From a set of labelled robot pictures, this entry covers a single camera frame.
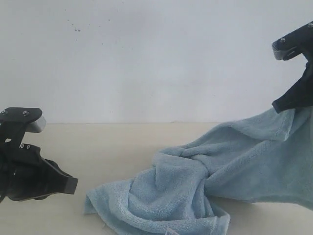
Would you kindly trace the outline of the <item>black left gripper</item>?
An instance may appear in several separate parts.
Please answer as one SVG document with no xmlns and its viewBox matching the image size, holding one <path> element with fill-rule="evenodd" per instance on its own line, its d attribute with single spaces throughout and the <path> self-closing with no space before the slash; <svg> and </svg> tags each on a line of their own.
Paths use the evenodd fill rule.
<svg viewBox="0 0 313 235">
<path fill-rule="evenodd" d="M 43 159 L 40 151 L 40 147 L 31 144 L 21 144 L 16 149 L 8 143 L 0 145 L 1 201 L 6 197 L 12 201 L 44 200 L 47 195 L 75 193 L 78 179 L 61 170 L 56 162 Z"/>
</svg>

